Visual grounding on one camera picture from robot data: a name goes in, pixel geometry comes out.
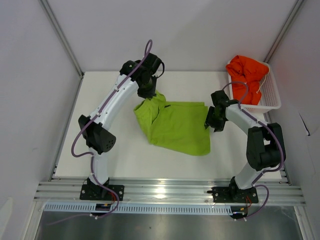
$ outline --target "green cloth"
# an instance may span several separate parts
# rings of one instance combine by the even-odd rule
[[[204,102],[166,101],[157,91],[155,97],[136,106],[134,113],[149,143],[194,156],[210,153]]]

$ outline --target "gray wall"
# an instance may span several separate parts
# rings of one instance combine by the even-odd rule
[[[0,207],[13,197],[4,240],[22,234],[48,179],[79,78],[36,0],[0,2]]]
[[[272,59],[282,100],[271,113],[281,124],[295,185],[301,185],[313,229],[320,238],[320,1],[308,0]]]
[[[170,71],[263,60],[296,0],[49,0],[84,71],[118,71],[148,39]]]

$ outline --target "purple cable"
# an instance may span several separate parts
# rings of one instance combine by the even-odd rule
[[[151,51],[151,48],[152,48],[152,45],[153,45],[153,41],[152,39],[150,39],[147,43],[146,43],[146,46],[145,46],[145,49],[144,49],[144,56],[143,58],[141,59],[141,61],[138,63],[138,65],[120,82],[120,84],[117,86],[118,88],[120,88],[130,77],[131,75],[142,65],[142,63],[146,60],[148,54],[150,53]],[[119,196],[116,192],[114,192],[113,190],[111,190],[110,188],[106,187],[106,186],[103,186],[97,179],[96,175],[95,175],[95,172],[94,172],[94,159],[95,159],[95,154],[91,151],[87,151],[87,152],[84,152],[84,153],[81,153],[81,154],[76,154],[75,153],[75,146],[76,146],[76,143],[78,141],[78,139],[80,138],[80,136],[82,135],[82,133],[87,129],[87,127],[94,121],[96,120],[96,118],[98,117],[98,115],[103,111],[103,109],[105,108],[105,106],[108,104],[108,102],[110,101],[110,99],[117,93],[117,90],[113,90],[113,92],[110,94],[110,96],[104,101],[104,103],[102,104],[100,110],[98,111],[98,114],[96,114],[82,129],[81,131],[78,133],[78,135],[75,137],[73,143],[72,143],[72,146],[71,146],[71,154],[72,156],[74,156],[75,158],[80,158],[82,156],[85,156],[85,155],[91,155],[91,161],[90,161],[90,169],[91,169],[91,173],[92,173],[92,177],[93,179],[95,180],[95,182],[100,186],[102,187],[103,189],[111,192],[112,194],[115,195],[116,197],[116,206],[109,212],[105,213],[104,215],[101,215],[101,216],[95,216],[97,218],[103,218],[103,217],[106,217],[108,215],[110,215],[111,213],[113,213],[115,210],[117,210],[118,206],[119,206],[119,202],[120,202],[120,199],[119,199]],[[88,216],[88,214],[85,214],[85,213],[81,213],[81,214],[77,214],[77,215],[73,215],[73,216],[69,216],[69,217],[66,217],[64,219],[61,219],[61,220],[58,220],[58,221],[55,221],[55,222],[51,222],[51,223],[48,223],[46,225],[50,226],[50,225],[54,225],[54,224],[58,224],[58,223],[61,223],[61,222],[64,222],[66,220],[69,220],[69,219],[73,219],[73,218],[76,218],[76,217],[80,217],[80,216]]]
[[[283,166],[284,166],[284,151],[281,147],[281,144],[279,142],[279,140],[277,139],[276,135],[271,131],[271,129],[265,125],[263,122],[259,121],[258,119],[256,119],[253,115],[251,115],[248,111],[244,110],[243,108],[241,108],[241,102],[245,99],[245,97],[247,96],[248,94],[248,91],[249,91],[249,88],[248,88],[248,85],[245,84],[244,82],[242,81],[232,81],[232,82],[229,82],[227,85],[225,85],[222,90],[224,90],[227,86],[229,86],[230,84],[242,84],[245,86],[245,93],[244,95],[242,96],[242,98],[239,100],[238,102],[238,107],[239,109],[241,110],[241,112],[243,112],[245,115],[247,115],[249,118],[251,118],[253,121],[255,121],[256,123],[260,124],[261,126],[263,126],[267,131],[268,133],[272,136],[272,138],[274,139],[279,151],[280,151],[280,157],[281,157],[281,160],[280,160],[280,164],[279,166],[276,168],[276,169],[270,169],[270,170],[265,170],[265,171],[262,171],[252,182],[252,185],[254,185],[262,176],[264,173],[271,173],[271,172],[277,172],[279,171]],[[267,201],[269,199],[269,189],[266,185],[263,185],[263,184],[259,184],[259,185],[255,185],[256,188],[259,188],[259,187],[263,187],[266,189],[266,198],[262,204],[262,206],[254,213],[252,213],[251,215],[247,216],[246,218],[250,218],[254,215],[256,215],[258,212],[261,211],[261,209],[267,204]]]

